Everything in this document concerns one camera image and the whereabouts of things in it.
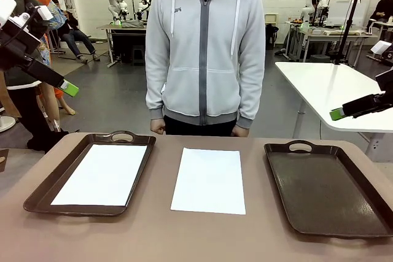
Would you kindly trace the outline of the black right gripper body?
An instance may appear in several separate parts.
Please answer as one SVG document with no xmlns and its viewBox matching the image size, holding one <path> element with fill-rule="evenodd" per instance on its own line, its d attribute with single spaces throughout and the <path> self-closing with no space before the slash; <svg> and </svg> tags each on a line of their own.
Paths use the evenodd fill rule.
<svg viewBox="0 0 393 262">
<path fill-rule="evenodd" d="M 382 95 L 383 110 L 392 108 L 393 106 L 393 92 L 391 89 L 386 89 Z"/>
</svg>

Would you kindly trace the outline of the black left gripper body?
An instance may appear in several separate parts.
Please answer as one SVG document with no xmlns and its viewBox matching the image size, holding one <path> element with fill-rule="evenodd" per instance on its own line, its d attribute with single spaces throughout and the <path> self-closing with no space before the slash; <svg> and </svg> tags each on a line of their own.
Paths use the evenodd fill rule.
<svg viewBox="0 0 393 262">
<path fill-rule="evenodd" d="M 5 24 L 1 28 L 1 69 L 29 68 L 38 45 L 39 39 L 29 32 L 21 31 L 16 24 Z"/>
</svg>

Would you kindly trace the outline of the person's left hand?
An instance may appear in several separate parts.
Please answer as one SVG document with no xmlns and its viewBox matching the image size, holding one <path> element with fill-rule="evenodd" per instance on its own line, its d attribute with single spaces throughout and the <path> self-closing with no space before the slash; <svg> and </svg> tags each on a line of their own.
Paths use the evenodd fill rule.
<svg viewBox="0 0 393 262">
<path fill-rule="evenodd" d="M 235 125 L 232 129 L 231 136 L 233 137 L 248 137 L 249 136 L 249 129 L 242 128 L 238 125 Z"/>
</svg>

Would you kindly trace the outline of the person's right hand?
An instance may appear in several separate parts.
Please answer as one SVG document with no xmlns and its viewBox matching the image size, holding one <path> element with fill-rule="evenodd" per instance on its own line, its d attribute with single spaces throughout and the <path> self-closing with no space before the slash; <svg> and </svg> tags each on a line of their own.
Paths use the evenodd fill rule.
<svg viewBox="0 0 393 262">
<path fill-rule="evenodd" d="M 150 121 L 150 130 L 153 133 L 163 135 L 165 133 L 165 121 L 163 118 L 152 119 Z"/>
</svg>

